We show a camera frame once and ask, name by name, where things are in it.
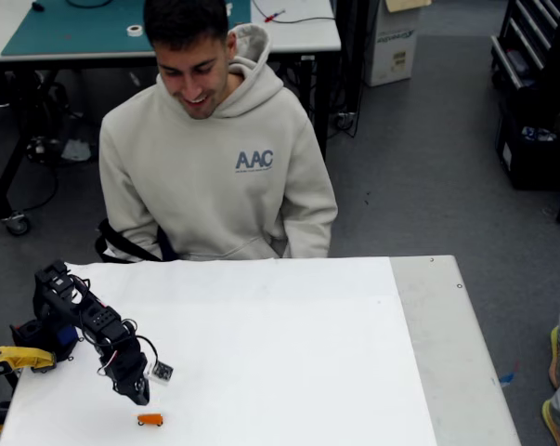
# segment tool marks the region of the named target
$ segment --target tape roll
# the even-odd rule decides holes
[[[139,37],[143,35],[143,27],[141,25],[131,25],[127,28],[127,35],[130,37]]]

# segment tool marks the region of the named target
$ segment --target smile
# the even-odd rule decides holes
[[[207,96],[201,98],[201,99],[197,99],[197,100],[188,100],[185,99],[189,104],[201,104],[202,102],[204,102],[207,99]]]

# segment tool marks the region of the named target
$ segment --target hoodie hood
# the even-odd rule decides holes
[[[236,34],[237,53],[229,63],[229,72],[240,74],[244,80],[224,102],[217,106],[212,115],[215,118],[232,118],[245,114],[273,98],[283,88],[281,79],[267,65],[271,49],[267,31],[258,25],[245,24],[237,26],[230,32]],[[157,85],[165,96],[165,101],[187,116],[182,105],[168,94],[159,74]]]

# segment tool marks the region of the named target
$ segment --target cardboard box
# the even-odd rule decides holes
[[[366,50],[364,80],[369,86],[411,77],[420,8],[432,0],[377,0],[374,40]]]

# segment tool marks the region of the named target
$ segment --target beige hoodie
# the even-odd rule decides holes
[[[109,221],[159,257],[158,226],[185,259],[326,256],[337,206],[312,125],[266,64],[265,30],[233,32],[244,81],[210,118],[191,119],[160,76],[104,118]]]

